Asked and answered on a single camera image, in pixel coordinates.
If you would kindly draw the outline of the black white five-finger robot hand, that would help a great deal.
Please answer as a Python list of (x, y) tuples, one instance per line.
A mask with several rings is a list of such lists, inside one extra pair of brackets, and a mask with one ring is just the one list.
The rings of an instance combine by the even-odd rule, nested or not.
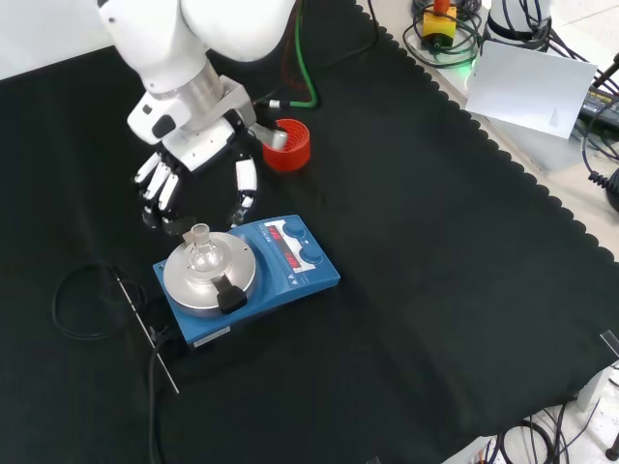
[(242, 225), (255, 204), (258, 191), (257, 170), (251, 155), (237, 150), (236, 139), (249, 130), (239, 113), (227, 111), (208, 129), (185, 137), (171, 135), (139, 167), (133, 177), (141, 197), (142, 220), (151, 229), (161, 229), (176, 236), (189, 228), (189, 218), (179, 218), (174, 203), (182, 181), (203, 171), (216, 158), (235, 156), (237, 199), (229, 213), (228, 225)]

